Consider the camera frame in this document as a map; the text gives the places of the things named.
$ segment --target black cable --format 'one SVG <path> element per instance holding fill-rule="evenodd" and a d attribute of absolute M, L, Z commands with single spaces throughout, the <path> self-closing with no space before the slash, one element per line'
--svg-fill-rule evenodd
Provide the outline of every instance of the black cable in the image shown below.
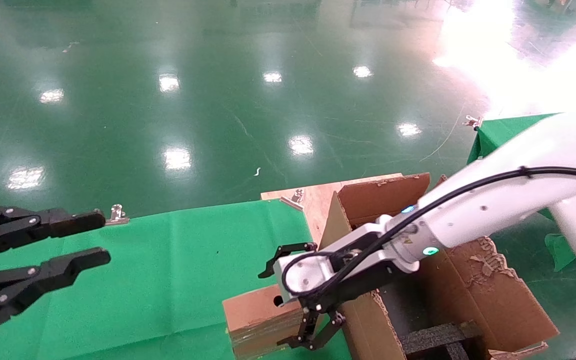
<path fill-rule="evenodd" d="M 361 251 L 359 255 L 352 258 L 352 260 L 350 260 L 348 264 L 346 264 L 343 268 L 341 268 L 338 272 L 336 272 L 336 274 L 334 274 L 331 278 L 329 278 L 329 280 L 324 282 L 322 285 L 319 285 L 317 288 L 312 289 L 310 291 L 295 293 L 292 292 L 291 289 L 286 284 L 286 273 L 288 272 L 288 270 L 294 264 L 299 262 L 299 260 L 305 259 L 306 257 L 309 258 L 311 256 L 308 255 L 317 254 L 317 252 L 306 253 L 302 256 L 296 257 L 291 262 L 289 262 L 288 265 L 284 268 L 283 274 L 281 274 L 281 283 L 284 289 L 286 289 L 288 292 L 290 292 L 295 296 L 313 295 L 314 299 L 319 299 L 322 297 L 322 294 L 325 294 L 331 287 L 338 285 L 346 276 L 348 276 L 348 274 L 350 274 L 351 271 L 353 271 L 356 267 L 358 267 L 359 264 L 363 262 L 363 260 L 365 260 L 368 256 L 370 256 L 370 254 L 375 253 L 375 251 L 381 249 L 384 244 L 391 241 L 394 235 L 396 235 L 398 232 L 402 231 L 408 225 L 413 223 L 413 221 L 416 221 L 417 219 L 425 215 L 427 212 L 430 212 L 430 210 L 439 207 L 439 205 L 445 203 L 446 201 L 454 199 L 457 196 L 465 194 L 469 191 L 473 191 L 474 189 L 490 185 L 492 183 L 502 182 L 503 180 L 509 180 L 513 178 L 521 178 L 524 176 L 530 180 L 535 175 L 545 175 L 545 174 L 576 176 L 576 168 L 570 168 L 564 166 L 540 166 L 534 168 L 527 168 L 525 166 L 521 166 L 517 170 L 498 173 L 496 175 L 492 175 L 489 177 L 482 178 L 481 180 L 471 182 L 470 184 L 459 187 L 458 189 L 455 189 L 445 194 L 444 196 L 441 196 L 440 198 L 429 203 L 422 209 L 419 209 L 416 212 L 410 214 L 409 217 L 403 219 L 402 222 L 395 225 L 393 228 L 391 228 L 391 230 L 386 231 L 384 235 L 379 237 L 374 243 L 370 244 L 370 246 L 368 246 L 368 248 L 366 248 L 364 251 Z"/>
<path fill-rule="evenodd" d="M 290 294 L 293 294 L 294 296 L 306 296 L 310 294 L 311 292 L 313 292 L 313 290 L 293 291 L 292 289 L 290 289 L 290 287 L 288 287 L 288 283 L 286 283 L 286 274 L 288 274 L 288 269 L 293 267 L 293 265 L 297 264 L 298 262 L 301 262 L 301 260 L 307 258 L 314 258 L 316 256 L 326 256 L 327 258 L 329 258 L 334 254 L 335 254 L 334 251 L 314 251 L 304 253 L 304 255 L 295 257 L 290 262 L 288 262 L 288 264 L 286 264 L 285 268 L 283 268 L 283 272 L 281 273 L 281 283 L 283 284 L 283 288 L 286 289 L 288 292 L 290 292 Z"/>

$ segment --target green cloth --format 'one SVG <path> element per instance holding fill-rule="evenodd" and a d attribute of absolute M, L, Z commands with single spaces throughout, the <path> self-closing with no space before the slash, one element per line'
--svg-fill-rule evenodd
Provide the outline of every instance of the green cloth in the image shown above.
<path fill-rule="evenodd" d="M 0 326 L 0 360 L 234 358 L 222 301 L 259 279 L 280 244 L 311 241 L 304 214 L 278 200 L 179 210 L 46 239 L 0 254 L 0 270 L 100 246 L 110 264 L 83 271 Z M 322 350 L 265 359 L 349 359 L 339 332 Z"/>
<path fill-rule="evenodd" d="M 523 132 L 523 130 L 553 115 L 555 114 L 538 114 L 483 121 L 477 130 L 477 136 L 472 144 L 468 164 L 477 160 L 479 157 L 487 157 L 487 155 L 504 143 Z M 539 213 L 551 219 L 551 221 L 554 220 L 553 214 L 551 214 L 548 209 L 541 210 Z M 548 234 L 544 239 L 544 243 L 546 243 L 546 248 L 548 248 L 550 255 L 552 255 L 556 272 L 561 271 L 566 265 L 576 259 L 564 235 Z"/>
<path fill-rule="evenodd" d="M 570 248 L 563 234 L 547 234 L 544 242 L 555 262 L 556 272 L 562 271 L 568 264 L 576 259 L 575 253 Z"/>

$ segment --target cardboard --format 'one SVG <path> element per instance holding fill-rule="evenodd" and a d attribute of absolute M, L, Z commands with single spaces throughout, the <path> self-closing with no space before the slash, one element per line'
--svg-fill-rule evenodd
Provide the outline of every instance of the cardboard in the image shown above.
<path fill-rule="evenodd" d="M 417 202 L 430 184 L 421 173 L 351 184 L 333 194 L 320 248 L 381 214 L 395 215 Z M 547 348 L 559 331 L 491 239 L 483 237 L 421 262 L 413 274 L 434 325 L 474 321 L 483 333 L 482 358 L 518 360 Z M 341 305 L 343 334 L 354 360 L 406 356 L 379 291 Z"/>
<path fill-rule="evenodd" d="M 271 285 L 222 302 L 236 359 L 256 359 L 275 351 L 279 340 L 299 331 L 302 308 L 298 302 L 275 306 L 273 299 L 279 294 L 279 286 Z"/>

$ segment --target floor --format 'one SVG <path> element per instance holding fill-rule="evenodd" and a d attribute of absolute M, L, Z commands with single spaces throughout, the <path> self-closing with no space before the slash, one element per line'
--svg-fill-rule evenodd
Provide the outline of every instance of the floor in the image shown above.
<path fill-rule="evenodd" d="M 0 205 L 140 217 L 436 179 L 466 164 L 466 116 L 572 109 L 576 0 L 0 0 Z M 573 358 L 576 264 L 552 272 L 547 232 L 500 251 Z"/>

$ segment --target wooden board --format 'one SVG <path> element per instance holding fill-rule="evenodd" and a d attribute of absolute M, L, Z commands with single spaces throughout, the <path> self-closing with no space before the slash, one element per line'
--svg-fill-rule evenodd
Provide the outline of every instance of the wooden board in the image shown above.
<path fill-rule="evenodd" d="M 288 199 L 292 198 L 297 189 L 303 189 L 304 196 L 301 202 L 304 215 L 310 229 L 312 241 L 319 244 L 322 241 L 322 234 L 326 227 L 326 219 L 330 208 L 330 199 L 334 192 L 338 192 L 344 185 L 379 182 L 392 178 L 402 177 L 401 173 L 390 175 L 381 175 L 373 177 L 356 178 L 355 180 L 346 180 L 340 182 L 330 182 L 329 184 L 313 185 L 306 187 L 297 187 L 295 189 L 285 189 L 279 191 L 268 191 L 261 194 L 262 200 L 279 199 L 282 196 Z"/>

